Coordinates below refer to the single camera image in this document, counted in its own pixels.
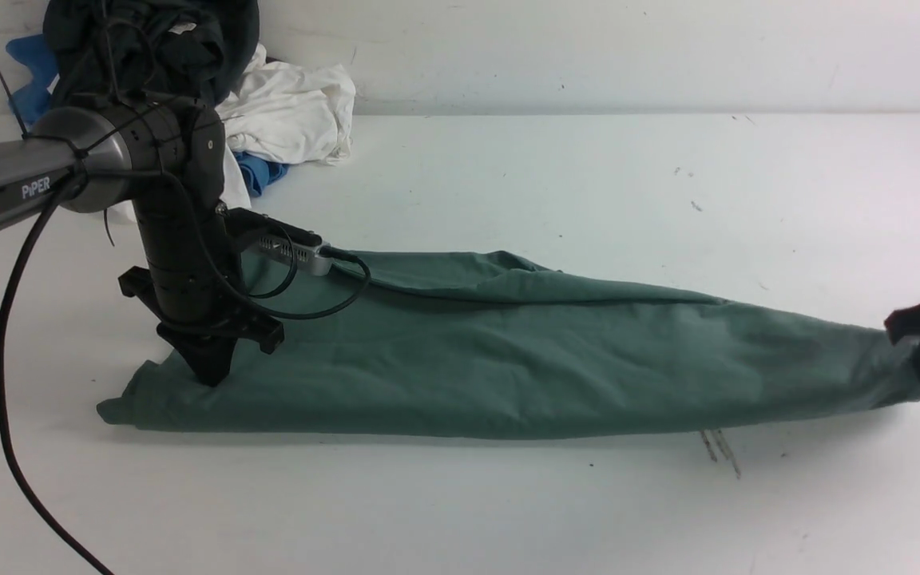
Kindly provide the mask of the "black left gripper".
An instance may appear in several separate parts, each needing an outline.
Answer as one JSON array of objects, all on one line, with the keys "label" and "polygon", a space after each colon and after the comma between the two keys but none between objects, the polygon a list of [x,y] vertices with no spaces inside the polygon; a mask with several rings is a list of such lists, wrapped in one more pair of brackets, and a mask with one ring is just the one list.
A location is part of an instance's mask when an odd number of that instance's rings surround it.
[{"label": "black left gripper", "polygon": [[245,289],[240,254],[216,210],[181,200],[133,200],[133,208],[147,266],[121,274],[121,294],[176,335],[176,352],[198,382],[215,388],[226,379],[238,339],[266,354],[284,342],[280,320],[234,297]]}]

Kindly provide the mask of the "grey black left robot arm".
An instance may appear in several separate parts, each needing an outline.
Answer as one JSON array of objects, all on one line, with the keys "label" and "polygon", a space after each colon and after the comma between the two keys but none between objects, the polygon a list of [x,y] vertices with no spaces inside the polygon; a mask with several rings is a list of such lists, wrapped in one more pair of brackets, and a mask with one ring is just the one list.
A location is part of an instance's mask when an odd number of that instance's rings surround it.
[{"label": "grey black left robot arm", "polygon": [[246,303],[240,255],[258,215],[220,200],[224,149],[219,114],[196,98],[81,96],[0,143],[0,231],[43,210],[131,201],[147,265],[121,274],[121,294],[142,302],[157,334],[214,387],[238,342],[266,354],[284,342],[282,323]]}]

